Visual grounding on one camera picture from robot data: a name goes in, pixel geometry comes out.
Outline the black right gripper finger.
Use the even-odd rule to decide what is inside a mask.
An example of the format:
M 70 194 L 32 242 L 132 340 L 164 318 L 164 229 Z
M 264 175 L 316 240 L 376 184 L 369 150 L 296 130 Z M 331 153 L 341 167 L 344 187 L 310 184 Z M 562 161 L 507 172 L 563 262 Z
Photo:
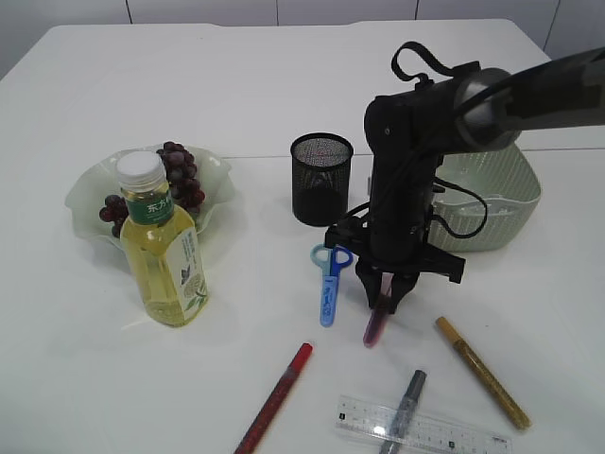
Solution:
M 374 310 L 379 299 L 383 272 L 371 264 L 356 264 L 355 274 L 365 289 L 369 308 Z
M 415 288 L 418 278 L 418 273 L 395 273 L 393 275 L 389 291 L 389 314 L 396 312 L 402 299 Z

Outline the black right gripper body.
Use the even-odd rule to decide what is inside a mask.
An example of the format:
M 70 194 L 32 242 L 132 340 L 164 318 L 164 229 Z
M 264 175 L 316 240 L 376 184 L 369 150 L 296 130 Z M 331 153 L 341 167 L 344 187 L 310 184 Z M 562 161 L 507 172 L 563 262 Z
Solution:
M 400 281 L 422 272 L 459 283 L 464 259 L 429 244 L 435 174 L 446 154 L 462 150 L 452 117 L 454 96 L 424 90 L 377 96 L 364 116 L 373 153 L 369 211 L 348 215 L 325 234 L 327 247 L 342 246 L 358 257 L 359 277 L 376 283 L 376 273 Z

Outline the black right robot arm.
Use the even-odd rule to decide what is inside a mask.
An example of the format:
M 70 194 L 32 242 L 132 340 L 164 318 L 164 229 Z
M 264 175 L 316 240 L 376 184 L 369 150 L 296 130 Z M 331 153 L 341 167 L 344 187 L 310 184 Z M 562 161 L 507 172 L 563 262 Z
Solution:
M 351 210 L 325 236 L 357 256 L 355 272 L 371 309 L 394 313 L 424 272 L 459 283 L 465 262 L 432 246 L 438 220 L 436 172 L 449 154 L 498 151 L 522 131 L 599 126 L 604 121 L 604 52 L 593 49 L 517 74 L 476 61 L 442 65 L 422 44 L 409 42 L 443 75 L 414 76 L 413 90 L 376 97 L 364 116 L 372 151 L 368 202 Z

